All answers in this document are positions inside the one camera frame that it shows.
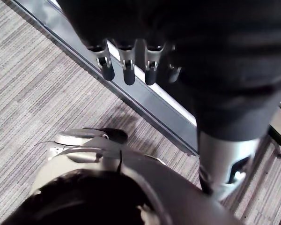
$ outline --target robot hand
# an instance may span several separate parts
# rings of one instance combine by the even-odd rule
[[[115,76],[108,39],[127,85],[135,65],[148,85],[181,83],[197,120],[203,191],[221,200],[237,188],[281,101],[281,1],[57,2],[106,80]]]

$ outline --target black rubber fingertip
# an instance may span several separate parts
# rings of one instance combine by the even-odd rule
[[[101,69],[103,78],[107,81],[112,81],[114,78],[114,70],[113,70],[113,66],[111,64],[110,67],[107,67],[106,65],[103,66],[103,68]]]
[[[168,77],[168,81],[169,83],[174,83],[180,74],[180,70],[178,68],[173,68],[173,69],[168,69],[167,71],[167,77]]]
[[[153,69],[146,70],[145,72],[145,82],[146,85],[152,85],[156,82],[157,78],[157,71],[154,71]]]
[[[125,69],[124,71],[124,81],[127,85],[133,85],[135,82],[134,69]]]

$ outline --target silver metal part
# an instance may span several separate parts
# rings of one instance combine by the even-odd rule
[[[153,158],[153,159],[157,160],[158,162],[160,162],[160,163],[163,164],[163,165],[166,165],[166,163],[163,162],[163,161],[162,161],[161,159],[159,159],[159,158],[156,158],[156,157],[151,156],[151,155],[148,155],[148,154],[144,154],[144,155],[147,156],[147,157],[150,157],[150,158]]]
[[[148,50],[147,45],[145,45],[146,70],[150,70],[150,68],[153,68],[154,71],[157,70],[158,63],[159,63],[163,50],[164,50],[164,47],[159,51],[151,51],[151,50]]]
[[[105,132],[93,129],[71,129],[59,132],[55,135],[54,141],[47,144],[47,159],[51,160],[65,150],[81,146],[94,137],[109,139]]]
[[[108,139],[108,135],[100,130],[92,129],[71,129],[59,132],[54,137],[54,141],[63,145],[81,146],[94,137],[104,137]]]
[[[135,65],[135,47],[131,50],[118,50],[120,55],[121,64],[124,70],[126,70],[127,65],[130,65],[130,69],[134,69]]]
[[[116,172],[119,165],[120,154],[116,151],[111,154],[101,148],[71,148],[67,152],[53,157],[40,169],[32,184],[30,195],[35,194],[42,186],[65,174],[76,173],[81,169],[90,170],[94,173]]]
[[[140,210],[140,217],[144,221],[144,225],[160,225],[160,221],[156,213],[147,205],[137,206]]]
[[[90,50],[93,54],[96,55],[96,57],[97,57],[96,61],[97,61],[98,66],[100,67],[100,69],[103,68],[104,64],[106,64],[106,66],[108,68],[111,67],[111,54],[108,49],[107,41],[105,40],[105,42],[106,42],[106,45],[105,45],[104,50],[99,51],[99,52],[94,52],[94,51]]]
[[[259,139],[230,142],[199,135],[200,181],[202,189],[223,200],[245,179]]]

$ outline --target gray carpet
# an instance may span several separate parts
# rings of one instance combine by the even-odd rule
[[[0,1],[0,222],[27,197],[44,162],[38,143],[68,128],[121,128],[128,145],[199,185],[198,158],[179,151],[17,12]],[[223,202],[247,224],[281,218],[281,161],[273,144],[263,152],[245,188]]]

